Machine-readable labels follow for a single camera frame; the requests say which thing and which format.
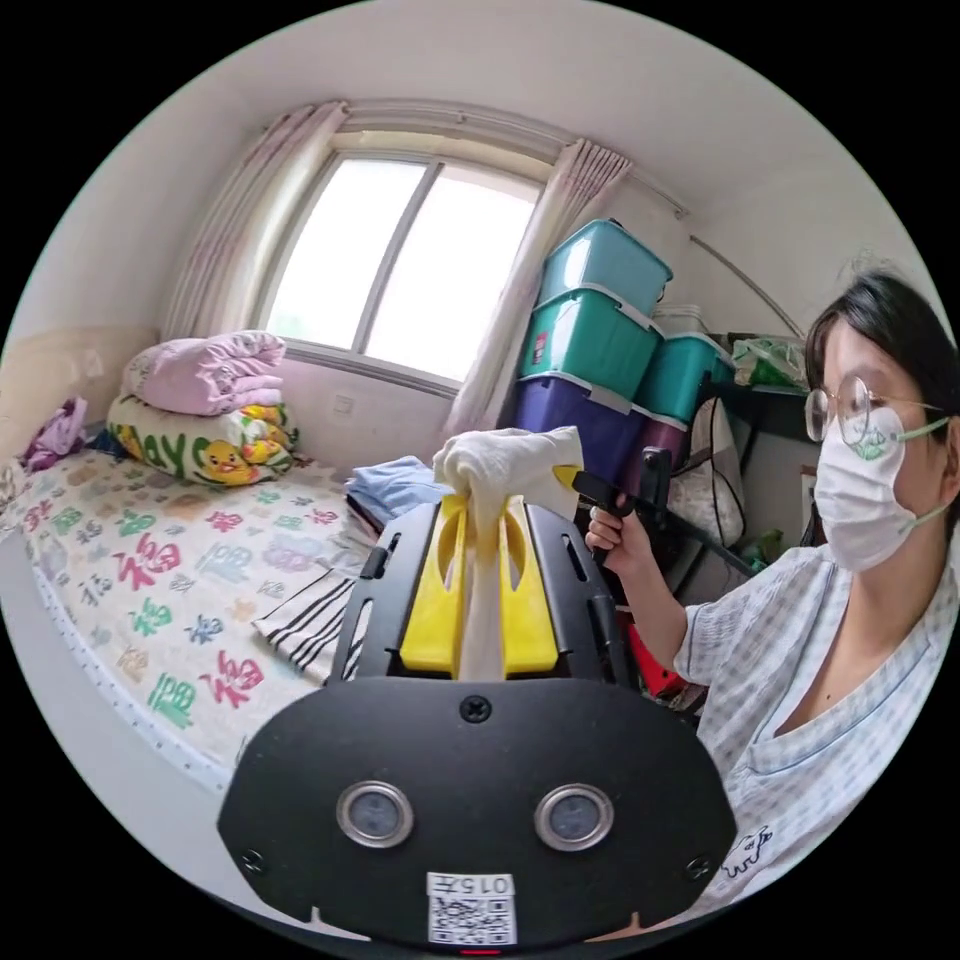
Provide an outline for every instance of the lid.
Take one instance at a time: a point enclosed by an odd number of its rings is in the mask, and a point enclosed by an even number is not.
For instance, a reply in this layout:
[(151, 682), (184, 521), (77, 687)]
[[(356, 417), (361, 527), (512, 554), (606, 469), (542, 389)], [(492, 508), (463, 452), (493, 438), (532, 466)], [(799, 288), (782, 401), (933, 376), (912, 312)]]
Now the lid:
[(730, 354), (727, 353), (723, 347), (720, 346), (716, 340), (711, 340), (705, 333), (665, 333), (663, 339), (671, 343), (674, 343), (677, 340), (702, 340), (704, 343), (709, 344), (710, 347), (716, 352), (717, 356), (728, 366), (731, 370), (736, 370), (737, 365), (733, 362)]
[(601, 407), (607, 407), (610, 410), (616, 410), (617, 413), (622, 413), (624, 416), (627, 416), (631, 412), (643, 412), (638, 406), (631, 403), (626, 397), (621, 397), (619, 393), (614, 393), (613, 390), (607, 390), (606, 387), (598, 387), (595, 384), (587, 383), (586, 380), (581, 380), (579, 377), (573, 377), (569, 373), (564, 373), (561, 370), (549, 370), (546, 373), (534, 373), (526, 377), (521, 377), (517, 383), (529, 383), (533, 380), (549, 379), (564, 380), (567, 383), (573, 384), (573, 386), (579, 387), (581, 390), (585, 390), (587, 392), (587, 399), (591, 403), (598, 403)]
[(638, 327), (642, 327), (644, 330), (652, 330), (659, 337), (664, 336), (663, 331), (646, 314), (641, 313), (635, 307), (631, 307), (629, 303), (624, 302), (622, 297), (618, 297), (615, 293), (608, 290), (606, 287), (601, 287), (598, 283), (583, 283), (579, 287), (573, 287), (570, 290), (564, 290), (563, 293), (558, 293), (549, 300), (544, 300), (543, 303), (538, 303), (536, 307), (534, 307), (533, 312), (539, 313), (546, 307), (553, 306), (559, 300), (572, 300), (578, 293), (587, 292), (602, 294), (608, 300), (612, 300), (616, 304), (616, 307), (620, 313), (622, 313), (628, 320), (632, 320)]
[(695, 303), (660, 303), (653, 308), (653, 317), (693, 317), (703, 322), (703, 313)]
[(656, 420), (657, 423), (662, 423), (665, 427), (673, 427), (674, 430), (679, 430), (681, 433), (686, 433), (690, 429), (690, 424), (684, 423), (682, 420), (677, 420), (675, 417), (667, 417), (662, 413), (653, 413), (646, 407), (634, 406), (633, 409), (635, 413), (641, 414), (648, 420)]
[(631, 243), (641, 247), (647, 256), (653, 260), (656, 260), (656, 262), (663, 267), (667, 274), (667, 283), (673, 279), (673, 271), (670, 269), (669, 264), (664, 263), (663, 260), (661, 260), (645, 243), (641, 243), (632, 233), (628, 233), (623, 224), (613, 219), (604, 220), (603, 218), (598, 218), (596, 220), (591, 220), (589, 223), (584, 224), (576, 233), (573, 233), (567, 237), (567, 239), (564, 240), (563, 243), (561, 243), (553, 252), (556, 253), (557, 250), (563, 250), (568, 244), (579, 240), (585, 233), (588, 233), (591, 230), (596, 230), (600, 226), (606, 227), (608, 230), (617, 230), (622, 233)]

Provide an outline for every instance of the curtain rod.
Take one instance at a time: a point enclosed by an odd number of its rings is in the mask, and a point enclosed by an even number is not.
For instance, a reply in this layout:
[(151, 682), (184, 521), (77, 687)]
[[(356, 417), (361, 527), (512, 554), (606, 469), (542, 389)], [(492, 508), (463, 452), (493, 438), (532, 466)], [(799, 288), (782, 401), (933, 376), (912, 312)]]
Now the curtain rod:
[(722, 253), (714, 250), (709, 243), (705, 243), (699, 237), (690, 234), (690, 242), (695, 243), (702, 250), (706, 250), (711, 257), (714, 257), (716, 260), (719, 260), (731, 273), (739, 277), (783, 322), (783, 324), (790, 329), (790, 331), (801, 340), (803, 339), (803, 332), (800, 328), (790, 319), (786, 310), (780, 306), (768, 293), (762, 290), (753, 280), (751, 280), (739, 267), (732, 264)]
[[(556, 160), (560, 150), (578, 139), (570, 131), (559, 127), (528, 120), (518, 114), (470, 104), (390, 99), (356, 102), (347, 99), (347, 104), (345, 129), (369, 123), (392, 125), (418, 119), (426, 122), (433, 120), (447, 129), (465, 127), (491, 136), (499, 134), (507, 138), (508, 145), (512, 139), (520, 139), (525, 146), (539, 152), (543, 159), (551, 163)], [(691, 210), (686, 204), (655, 183), (648, 174), (639, 170), (636, 164), (627, 175), (627, 179), (637, 181), (642, 187), (673, 207), (674, 216), (678, 220), (683, 220), (690, 215)]]

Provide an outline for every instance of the screw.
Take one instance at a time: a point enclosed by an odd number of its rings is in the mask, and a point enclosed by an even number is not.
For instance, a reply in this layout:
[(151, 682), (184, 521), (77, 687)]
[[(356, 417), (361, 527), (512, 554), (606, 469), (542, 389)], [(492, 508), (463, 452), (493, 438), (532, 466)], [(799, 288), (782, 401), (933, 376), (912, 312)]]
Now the screw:
[(267, 872), (267, 865), (263, 862), (263, 857), (256, 850), (244, 850), (240, 854), (240, 862), (244, 869), (254, 876), (262, 877)]
[(490, 701), (485, 697), (467, 697), (460, 704), (460, 716), (467, 723), (483, 723), (484, 720), (490, 718), (492, 712), (493, 707), (490, 706)]
[(696, 881), (702, 880), (712, 869), (713, 864), (709, 857), (697, 857), (684, 867), (683, 872), (688, 880)]

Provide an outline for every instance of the round glasses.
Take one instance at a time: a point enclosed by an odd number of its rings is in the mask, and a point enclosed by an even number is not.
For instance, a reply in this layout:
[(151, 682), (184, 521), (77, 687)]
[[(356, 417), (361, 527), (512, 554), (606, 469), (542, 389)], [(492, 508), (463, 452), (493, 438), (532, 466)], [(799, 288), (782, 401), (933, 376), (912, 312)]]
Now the round glasses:
[(899, 400), (896, 397), (881, 397), (874, 393), (859, 377), (844, 377), (836, 395), (817, 388), (807, 395), (805, 415), (807, 435), (814, 443), (822, 443), (827, 428), (836, 416), (840, 436), (848, 446), (861, 443), (870, 429), (870, 410), (874, 404), (894, 402), (910, 403), (926, 410), (939, 410), (918, 400)]

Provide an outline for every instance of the ceiling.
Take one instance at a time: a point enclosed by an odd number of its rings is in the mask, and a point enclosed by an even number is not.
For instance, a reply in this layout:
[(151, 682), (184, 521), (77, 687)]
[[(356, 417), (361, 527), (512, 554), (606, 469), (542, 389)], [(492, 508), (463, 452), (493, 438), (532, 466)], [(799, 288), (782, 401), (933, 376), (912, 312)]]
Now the ceiling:
[(774, 174), (851, 162), (750, 68), (591, 0), (368, 0), (260, 40), (194, 85), (263, 118), (331, 97), (519, 114), (623, 152), (694, 211)]

